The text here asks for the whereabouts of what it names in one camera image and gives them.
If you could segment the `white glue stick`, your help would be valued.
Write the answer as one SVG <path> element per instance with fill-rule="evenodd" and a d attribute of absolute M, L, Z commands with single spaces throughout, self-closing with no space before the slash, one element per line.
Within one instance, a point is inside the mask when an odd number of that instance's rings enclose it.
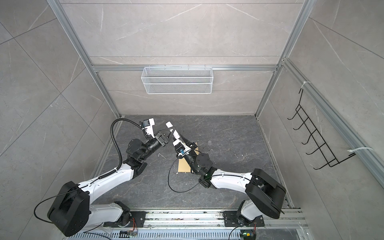
<path fill-rule="evenodd" d="M 177 132 L 176 128 L 173 126 L 173 124 L 171 122 L 167 122 L 166 126 L 167 126 L 168 130 L 170 131 L 170 135 L 172 135 L 174 141 L 179 140 L 180 135 Z"/>

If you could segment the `yellow kraft envelope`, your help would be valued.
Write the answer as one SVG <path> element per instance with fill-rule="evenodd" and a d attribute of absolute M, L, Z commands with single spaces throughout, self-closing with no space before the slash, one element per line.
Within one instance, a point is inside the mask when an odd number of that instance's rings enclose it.
<path fill-rule="evenodd" d="M 199 154 L 199 148 L 197 147 L 196 150 L 190 151 L 188 154 L 184 156 L 184 158 L 179 159 L 178 163 L 178 172 L 180 173 L 187 173 L 187 172 L 194 172 L 195 170 L 195 161 Z"/>

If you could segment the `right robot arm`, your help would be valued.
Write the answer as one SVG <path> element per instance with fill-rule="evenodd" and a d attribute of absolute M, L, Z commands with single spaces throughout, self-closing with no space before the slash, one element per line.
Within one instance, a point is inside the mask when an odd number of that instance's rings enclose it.
<path fill-rule="evenodd" d="M 191 172 L 200 176 L 199 184 L 204 188 L 229 189 L 249 197 L 242 201 L 235 214 L 236 224 L 246 226 L 265 216 L 280 218 L 287 190 L 266 172 L 261 169 L 251 173 L 223 171 L 213 166 L 208 154 L 197 152 L 196 144 L 175 140 L 173 145 L 177 157 L 185 159 Z"/>

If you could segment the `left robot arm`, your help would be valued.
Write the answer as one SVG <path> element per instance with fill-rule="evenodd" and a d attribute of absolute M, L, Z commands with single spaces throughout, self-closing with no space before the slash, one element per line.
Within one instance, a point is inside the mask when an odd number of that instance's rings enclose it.
<path fill-rule="evenodd" d="M 128 157 L 118 170 L 112 170 L 94 179 L 75 184 L 70 181 L 62 186 L 47 216 L 66 236 L 78 233 L 84 227 L 112 223 L 120 227 L 131 221 L 130 208 L 120 201 L 95 205 L 94 201 L 116 186 L 140 175 L 147 163 L 145 160 L 171 139 L 165 130 L 143 143 L 139 139 L 130 141 Z"/>

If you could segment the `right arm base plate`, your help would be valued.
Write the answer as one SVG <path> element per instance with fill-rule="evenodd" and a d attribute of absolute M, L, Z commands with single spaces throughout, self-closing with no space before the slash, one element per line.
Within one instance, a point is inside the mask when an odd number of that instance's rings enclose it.
<path fill-rule="evenodd" d="M 264 227 L 265 222 L 263 216 L 258 216 L 254 220 L 248 220 L 238 214 L 236 211 L 223 212 L 225 227 Z"/>

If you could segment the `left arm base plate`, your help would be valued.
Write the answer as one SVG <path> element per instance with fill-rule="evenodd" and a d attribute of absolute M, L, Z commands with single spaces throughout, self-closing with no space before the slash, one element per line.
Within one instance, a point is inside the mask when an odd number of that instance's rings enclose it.
<path fill-rule="evenodd" d="M 118 219 L 117 222 L 106 222 L 104 227 L 112 228 L 142 228 L 146 219 L 147 212 L 145 211 L 133 211 L 129 214 L 123 213 L 123 216 Z"/>

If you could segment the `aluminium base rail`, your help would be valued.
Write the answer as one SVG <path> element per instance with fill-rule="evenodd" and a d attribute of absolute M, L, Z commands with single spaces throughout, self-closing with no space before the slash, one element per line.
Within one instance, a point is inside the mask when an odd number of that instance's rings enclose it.
<path fill-rule="evenodd" d="M 136 226 L 86 228 L 72 240 L 312 240 L 300 209 L 279 219 L 260 216 L 248 226 L 235 223 L 234 210 L 142 210 Z"/>

